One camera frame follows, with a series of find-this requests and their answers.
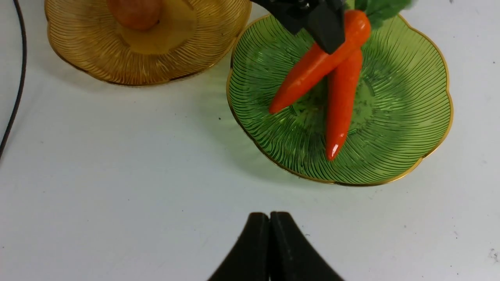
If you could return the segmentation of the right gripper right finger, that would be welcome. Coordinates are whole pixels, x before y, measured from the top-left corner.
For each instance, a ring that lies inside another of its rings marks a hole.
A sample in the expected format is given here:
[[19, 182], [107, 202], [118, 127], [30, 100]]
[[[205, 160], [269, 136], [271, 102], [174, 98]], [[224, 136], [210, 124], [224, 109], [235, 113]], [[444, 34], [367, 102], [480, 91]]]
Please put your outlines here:
[[270, 280], [342, 281], [288, 212], [270, 214]]

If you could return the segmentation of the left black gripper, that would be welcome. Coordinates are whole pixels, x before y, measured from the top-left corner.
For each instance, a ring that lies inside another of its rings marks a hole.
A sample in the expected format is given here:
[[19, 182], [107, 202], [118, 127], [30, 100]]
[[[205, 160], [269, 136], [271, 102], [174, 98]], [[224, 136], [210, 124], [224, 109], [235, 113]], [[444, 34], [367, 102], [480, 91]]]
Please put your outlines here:
[[305, 30], [327, 54], [344, 42], [342, 0], [253, 0], [267, 10], [292, 34]]

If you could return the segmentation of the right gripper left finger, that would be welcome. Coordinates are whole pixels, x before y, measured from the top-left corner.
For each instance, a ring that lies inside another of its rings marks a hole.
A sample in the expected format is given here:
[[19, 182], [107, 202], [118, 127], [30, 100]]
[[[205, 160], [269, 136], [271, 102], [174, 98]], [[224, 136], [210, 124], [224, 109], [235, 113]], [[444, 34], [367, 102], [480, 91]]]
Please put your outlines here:
[[249, 214], [236, 243], [210, 281], [268, 281], [270, 219], [262, 212]]

